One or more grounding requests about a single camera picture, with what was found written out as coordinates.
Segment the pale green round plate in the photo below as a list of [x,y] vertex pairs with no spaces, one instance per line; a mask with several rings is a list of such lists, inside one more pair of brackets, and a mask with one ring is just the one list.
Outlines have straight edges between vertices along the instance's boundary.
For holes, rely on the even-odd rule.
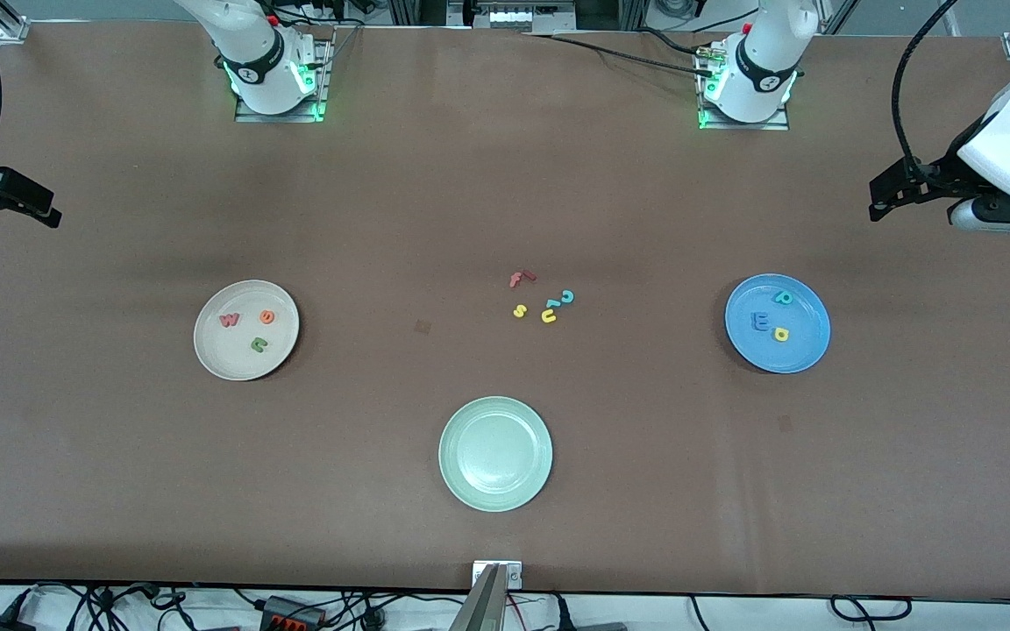
[[554,462],[544,419],[528,403],[500,395],[458,408],[441,432],[437,455],[454,498],[485,513],[530,503],[544,490]]

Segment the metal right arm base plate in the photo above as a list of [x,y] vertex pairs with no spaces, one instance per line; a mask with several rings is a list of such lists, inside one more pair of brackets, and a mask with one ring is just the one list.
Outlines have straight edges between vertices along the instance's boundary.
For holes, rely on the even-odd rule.
[[334,41],[300,35],[285,48],[283,60],[265,76],[250,99],[250,89],[230,80],[237,123],[321,123],[329,100]]

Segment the blue round plate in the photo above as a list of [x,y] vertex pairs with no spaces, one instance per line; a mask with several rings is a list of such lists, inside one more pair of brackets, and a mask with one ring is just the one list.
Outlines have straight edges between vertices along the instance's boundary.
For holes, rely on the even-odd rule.
[[[793,292],[790,305],[773,302],[780,291]],[[769,313],[769,331],[756,331],[750,313]],[[790,330],[785,343],[773,339],[775,327]],[[734,288],[724,308],[724,328],[737,354],[771,374],[798,374],[816,365],[829,350],[829,311],[814,290],[783,274],[758,274]]]

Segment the light brown round plate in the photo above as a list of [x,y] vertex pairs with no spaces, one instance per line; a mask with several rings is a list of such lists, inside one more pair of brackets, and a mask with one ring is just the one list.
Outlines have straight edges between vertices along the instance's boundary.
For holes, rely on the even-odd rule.
[[[275,323],[260,323],[273,310]],[[239,313],[237,326],[222,328],[219,316]],[[248,382],[272,374],[291,356],[301,332],[301,316],[291,295],[267,280],[242,280],[221,288],[207,300],[194,321],[193,347],[204,369],[230,382]],[[256,337],[268,341],[263,354],[250,348]]]

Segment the black orange power strip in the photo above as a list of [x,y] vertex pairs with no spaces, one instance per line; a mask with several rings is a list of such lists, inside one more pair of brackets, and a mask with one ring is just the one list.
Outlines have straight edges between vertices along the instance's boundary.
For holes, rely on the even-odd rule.
[[285,598],[264,599],[258,631],[320,631],[326,614],[319,606],[305,606]]

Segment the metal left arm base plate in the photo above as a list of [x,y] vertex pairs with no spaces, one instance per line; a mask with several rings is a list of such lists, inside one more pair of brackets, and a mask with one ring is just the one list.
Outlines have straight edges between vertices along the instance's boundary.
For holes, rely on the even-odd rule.
[[696,79],[697,108],[701,129],[758,129],[788,131],[786,103],[798,79],[797,69],[769,73],[754,69],[746,75],[740,63],[740,32],[713,41],[697,52],[697,69],[707,75]]

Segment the white pole bracket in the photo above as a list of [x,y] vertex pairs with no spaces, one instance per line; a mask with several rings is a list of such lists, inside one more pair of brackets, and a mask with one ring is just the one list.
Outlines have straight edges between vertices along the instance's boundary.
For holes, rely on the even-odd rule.
[[487,570],[492,564],[499,564],[502,567],[502,574],[504,574],[505,579],[508,579],[508,589],[510,591],[521,590],[523,587],[523,564],[520,560],[474,560],[472,564],[472,586],[477,583],[482,572]]

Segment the aluminium corner profile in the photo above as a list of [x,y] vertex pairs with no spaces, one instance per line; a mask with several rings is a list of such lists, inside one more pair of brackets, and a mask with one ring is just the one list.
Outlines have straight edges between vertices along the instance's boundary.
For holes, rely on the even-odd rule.
[[0,0],[0,43],[24,43],[31,24],[28,17],[16,11],[11,0]]

